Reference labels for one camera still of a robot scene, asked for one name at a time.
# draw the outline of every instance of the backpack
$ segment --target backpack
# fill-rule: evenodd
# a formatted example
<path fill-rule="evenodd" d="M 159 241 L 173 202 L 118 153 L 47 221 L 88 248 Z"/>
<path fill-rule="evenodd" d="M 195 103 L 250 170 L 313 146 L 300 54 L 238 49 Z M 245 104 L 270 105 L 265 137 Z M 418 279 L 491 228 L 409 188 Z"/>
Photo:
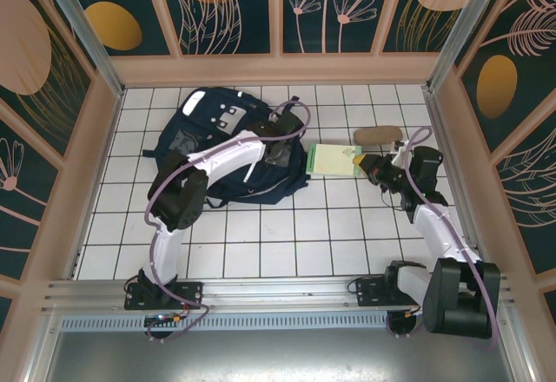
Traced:
<path fill-rule="evenodd" d="M 198 91 L 204 91 L 204 96 L 190 113 L 186 111 L 189 115 L 185 115 L 184 106 Z M 292 98 L 292 101 L 298 100 L 297 97 Z M 287 112 L 288 117 L 295 117 L 289 112 L 293 106 L 293 103 L 285 106 L 279 119 Z M 143 150 L 142 155 L 156 158 L 156 165 L 160 170 L 170 152 L 177 151 L 182 155 L 202 152 L 231 139 L 256 122 L 268 122 L 271 113 L 272 109 L 265 102 L 241 91 L 225 88 L 196 89 L 172 116 L 161 133 L 155 150 Z M 277 204 L 284 197 L 306 187 L 309 179 L 306 174 L 307 152 L 301 145 L 301 138 L 296 136 L 290 139 L 288 146 L 291 154 L 287 166 L 266 163 L 263 157 L 255 165 L 247 182 L 243 180 L 249 166 L 237 169 L 207 190 L 207 197 L 221 200 L 221 203 L 216 206 L 210 201 L 207 203 L 212 208 L 224 207 L 230 201 Z"/>

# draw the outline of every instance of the flower illustration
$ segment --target flower illustration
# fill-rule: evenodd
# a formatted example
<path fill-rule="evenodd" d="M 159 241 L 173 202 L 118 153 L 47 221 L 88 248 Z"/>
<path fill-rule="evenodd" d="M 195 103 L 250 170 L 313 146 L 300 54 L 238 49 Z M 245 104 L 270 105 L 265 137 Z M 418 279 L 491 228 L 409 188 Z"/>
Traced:
<path fill-rule="evenodd" d="M 364 22 L 376 17 L 376 8 L 371 7 L 374 0 L 334 0 L 340 34 L 338 35 L 338 52 L 341 52 L 341 35 L 344 24 Z"/>
<path fill-rule="evenodd" d="M 313 13 L 321 9 L 321 2 L 317 2 L 317 0 L 289 0 L 289 3 L 296 15 Z"/>
<path fill-rule="evenodd" d="M 17 187 L 17 176 L 23 163 L 25 148 L 14 141 L 11 151 L 8 141 L 0 139 L 0 189 L 13 191 Z"/>
<path fill-rule="evenodd" d="M 25 146 L 22 143 L 14 141 L 10 148 L 8 141 L 5 138 L 0 138 L 0 191 L 15 191 L 31 201 L 34 201 L 42 206 L 46 206 L 46 202 L 40 201 L 39 199 L 25 193 L 17 187 L 17 177 L 21 172 L 24 153 Z M 25 221 L 34 226 L 40 225 L 40 221 L 31 219 L 26 215 L 17 213 L 2 205 L 0 205 L 0 212 L 11 215 L 12 217 L 15 217 L 21 221 Z M 0 247 L 0 249 L 10 250 L 12 252 L 18 251 L 16 249 L 6 247 Z"/>

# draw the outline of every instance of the brown object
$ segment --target brown object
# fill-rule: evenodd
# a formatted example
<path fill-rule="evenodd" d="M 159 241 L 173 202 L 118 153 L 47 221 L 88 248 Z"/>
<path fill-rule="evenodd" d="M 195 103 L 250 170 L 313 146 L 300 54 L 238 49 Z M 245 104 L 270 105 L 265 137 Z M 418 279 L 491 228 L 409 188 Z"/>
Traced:
<path fill-rule="evenodd" d="M 355 144 L 361 146 L 389 145 L 402 139 L 403 134 L 400 128 L 395 126 L 359 128 L 354 133 Z"/>

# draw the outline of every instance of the green notebook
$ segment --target green notebook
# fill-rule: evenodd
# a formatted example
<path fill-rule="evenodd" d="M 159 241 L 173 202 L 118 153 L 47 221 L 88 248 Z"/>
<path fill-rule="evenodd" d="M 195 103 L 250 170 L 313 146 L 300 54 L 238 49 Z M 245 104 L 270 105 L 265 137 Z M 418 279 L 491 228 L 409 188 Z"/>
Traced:
<path fill-rule="evenodd" d="M 307 173 L 315 175 L 361 176 L 354 158 L 361 146 L 323 145 L 311 143 L 308 151 Z"/>

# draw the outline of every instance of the purple cable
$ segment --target purple cable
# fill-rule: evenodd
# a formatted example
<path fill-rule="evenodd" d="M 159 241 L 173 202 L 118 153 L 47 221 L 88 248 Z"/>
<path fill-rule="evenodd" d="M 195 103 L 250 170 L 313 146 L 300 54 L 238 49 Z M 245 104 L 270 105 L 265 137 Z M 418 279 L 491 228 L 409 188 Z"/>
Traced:
<path fill-rule="evenodd" d="M 428 135 L 424 139 L 421 139 L 419 142 L 417 142 L 416 141 L 417 136 L 419 135 L 420 132 L 425 131 L 425 130 L 428 132 Z M 413 177 L 411 176 L 411 172 L 409 171 L 409 155 L 411 153 L 411 150 L 413 149 L 413 146 L 417 143 L 423 143 L 432 134 L 433 134 L 433 129 L 432 128 L 424 127 L 424 128 L 420 128 L 419 130 L 417 130 L 411 136 L 411 138 L 409 139 L 409 142 L 407 143 L 406 158 L 405 158 L 405 161 L 404 161 L 405 170 L 406 170 L 406 177 L 409 180 L 409 183 L 411 184 L 411 187 L 414 189 L 415 193 L 425 202 L 427 207 L 429 207 L 436 215 L 438 215 L 438 217 L 442 220 L 442 222 L 448 227 L 448 230 L 449 230 L 450 234 L 452 235 L 452 237 L 454 238 L 454 240 L 456 242 L 456 245 L 458 245 L 458 248 L 460 249 L 461 253 L 463 254 L 463 257 L 466 259 L 467 263 L 469 264 L 469 267 L 471 268 L 471 272 L 473 273 L 473 277 L 477 281 L 477 284 L 479 285 L 480 293 L 482 294 L 483 300 L 485 301 L 486 309 L 488 311 L 488 317 L 490 318 L 490 322 L 491 322 L 491 328 L 493 329 L 493 335 L 492 335 L 492 338 L 491 338 L 491 343 L 488 346 L 488 350 L 492 350 L 496 347 L 496 345 L 498 343 L 498 338 L 500 337 L 500 329 L 498 328 L 498 322 L 496 321 L 496 313 L 494 312 L 493 303 L 490 300 L 490 297 L 488 296 L 488 292 L 487 292 L 487 288 L 485 287 L 485 283 L 483 282 L 483 279 L 480 277 L 480 274 L 479 274 L 479 271 L 477 270 L 477 267 L 475 266 L 475 264 L 473 263 L 473 261 L 469 257 L 469 254 L 467 253 L 467 249 L 465 249 L 463 244 L 461 243 L 458 232 L 455 231 L 455 229 L 453 228 L 452 223 L 419 190 L 419 188 L 415 184 L 415 181 L 414 181 Z"/>
<path fill-rule="evenodd" d="M 198 159 L 195 159 L 194 161 L 190 161 L 188 163 L 186 163 L 185 165 L 183 165 L 182 167 L 179 167 L 176 171 L 174 171 L 168 178 L 166 178 L 166 180 L 164 180 L 164 182 L 161 184 L 161 186 L 153 193 L 153 196 L 151 197 L 151 199 L 149 200 L 149 204 L 147 204 L 147 209 L 145 210 L 145 223 L 147 223 L 150 226 L 154 226 L 156 228 L 156 232 L 155 235 L 153 236 L 153 240 L 150 242 L 150 249 L 149 249 L 149 264 L 150 264 L 150 271 L 153 274 L 153 277 L 155 278 L 155 282 L 156 284 L 162 289 L 163 292 L 165 292 L 167 295 L 169 295 L 170 297 L 172 297 L 174 300 L 178 300 L 180 301 L 183 305 L 188 305 L 188 306 L 197 306 L 199 308 L 204 308 L 205 311 L 203 314 L 201 314 L 199 317 L 197 317 L 196 319 L 194 319 L 191 324 L 189 324 L 188 326 L 186 326 L 184 329 L 180 330 L 180 331 L 176 331 L 173 332 L 172 334 L 170 334 L 168 337 L 164 338 L 164 339 L 156 339 L 159 340 L 160 343 L 163 343 L 164 340 L 170 341 L 172 339 L 177 339 L 178 337 L 182 336 L 184 333 L 186 333 L 191 327 L 196 326 L 197 323 L 199 321 L 201 321 L 202 319 L 204 319 L 206 317 L 206 315 L 209 313 L 209 306 L 206 306 L 200 302 L 194 302 L 194 301 L 190 301 L 190 300 L 186 300 L 182 297 L 180 297 L 179 295 L 176 295 L 174 293 L 172 293 L 170 290 L 168 290 L 167 287 L 165 287 L 163 285 L 163 283 L 160 281 L 160 278 L 158 276 L 158 273 L 156 272 L 156 268 L 155 268 L 155 247 L 156 247 L 156 238 L 158 237 L 158 234 L 160 234 L 161 232 L 161 226 L 153 221 L 151 221 L 151 219 L 149 218 L 150 215 L 150 210 L 152 209 L 152 207 L 155 205 L 155 201 L 158 199 L 158 197 L 160 197 L 160 194 L 162 194 L 162 191 L 168 186 L 168 184 L 170 184 L 179 174 L 181 174 L 183 171 L 191 168 L 192 166 L 194 166 L 195 164 L 201 162 L 201 161 L 205 161 L 208 158 L 211 158 L 212 156 L 222 152 L 225 149 L 231 148 L 233 146 L 235 146 L 237 143 L 246 143 L 246 142 L 255 142 L 255 141 L 260 141 L 260 142 L 279 142 L 279 141 L 286 141 L 288 139 L 292 139 L 293 137 L 296 137 L 298 135 L 303 135 L 303 133 L 305 132 L 305 130 L 307 130 L 307 126 L 309 125 L 309 123 L 311 122 L 311 110 L 309 110 L 309 107 L 299 101 L 287 101 L 287 102 L 283 102 L 282 104 L 280 104 L 271 114 L 270 117 L 272 117 L 273 115 L 275 115 L 279 109 L 286 107 L 289 104 L 294 104 L 294 105 L 299 105 L 301 107 L 303 107 L 305 109 L 305 111 L 307 112 L 307 121 L 305 122 L 305 124 L 303 125 L 302 128 L 300 128 L 299 130 L 297 130 L 294 133 L 291 133 L 289 135 L 284 135 L 284 136 L 276 136 L 276 137 L 248 137 L 245 139 L 241 139 L 241 140 L 237 140 L 235 142 L 231 142 L 226 146 L 223 146 L 221 148 L 215 149 L 211 152 L 208 152 L 206 155 L 204 155 L 203 157 L 200 157 Z M 155 340 L 155 338 L 153 337 L 153 335 L 151 334 L 150 330 L 152 329 L 152 327 L 155 325 L 156 323 L 153 322 L 148 328 L 147 328 L 147 334 L 150 338 L 150 341 Z"/>

